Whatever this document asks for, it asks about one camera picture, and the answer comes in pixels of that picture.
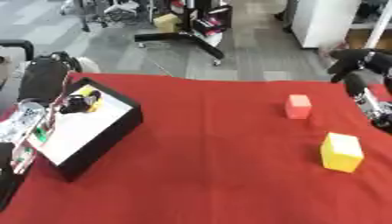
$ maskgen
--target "white cabinet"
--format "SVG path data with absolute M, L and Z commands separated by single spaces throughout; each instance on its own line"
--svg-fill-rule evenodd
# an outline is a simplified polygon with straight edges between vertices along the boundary
M 303 48 L 344 40 L 361 0 L 300 0 L 292 30 Z

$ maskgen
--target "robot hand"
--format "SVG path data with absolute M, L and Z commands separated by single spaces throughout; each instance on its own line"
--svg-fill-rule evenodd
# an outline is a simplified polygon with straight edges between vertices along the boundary
M 369 90 L 365 81 L 355 73 L 357 70 L 369 69 L 384 76 L 384 84 L 392 94 L 392 55 L 391 52 L 375 49 L 341 50 L 331 53 L 338 61 L 328 69 L 334 74 L 331 82 L 344 81 L 346 91 L 378 129 L 392 134 L 392 104 L 378 101 Z
M 392 93 L 392 85 L 387 85 L 392 79 L 392 52 L 378 49 L 349 49 L 333 51 L 331 56 L 338 60 L 328 69 L 329 74 L 334 74 L 332 83 L 344 80 L 351 72 L 367 68 L 375 74 L 383 75 L 387 89 Z

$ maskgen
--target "chair wheel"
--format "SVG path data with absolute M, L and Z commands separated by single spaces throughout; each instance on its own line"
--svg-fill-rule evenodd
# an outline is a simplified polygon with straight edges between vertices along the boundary
M 218 66 L 220 66 L 221 64 L 222 64 L 222 61 L 219 60 L 219 59 L 215 59 L 215 60 L 213 61 L 213 65 L 214 65 L 215 67 L 218 67 Z

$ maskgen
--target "red table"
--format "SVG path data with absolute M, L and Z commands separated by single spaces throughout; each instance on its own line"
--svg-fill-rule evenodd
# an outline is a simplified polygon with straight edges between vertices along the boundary
M 76 182 L 38 161 L 1 224 L 392 222 L 392 136 L 341 85 L 87 76 L 140 101 L 144 124 Z M 285 118 L 289 94 L 309 95 L 310 119 Z M 322 167 L 328 131 L 360 138 L 356 173 Z

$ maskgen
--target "gray carpet floor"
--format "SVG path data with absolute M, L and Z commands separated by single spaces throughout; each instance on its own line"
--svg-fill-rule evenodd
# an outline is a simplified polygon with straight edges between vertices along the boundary
M 197 80 L 218 81 L 326 81 L 328 76 L 315 52 L 301 50 L 293 35 L 282 32 L 272 14 L 284 0 L 231 0 L 233 29 L 224 33 L 219 48 L 226 54 L 221 66 L 189 43 L 150 42 L 138 48 L 137 33 L 156 32 L 147 22 L 111 24 L 81 31 L 75 16 L 59 14 L 62 2 L 47 0 L 0 0 L 0 39 L 28 39 L 37 54 L 68 51 L 86 56 L 105 73 L 162 74 Z M 23 59 L 18 49 L 0 49 L 15 64 Z M 15 100 L 21 75 L 7 81 L 0 94 L 0 109 Z

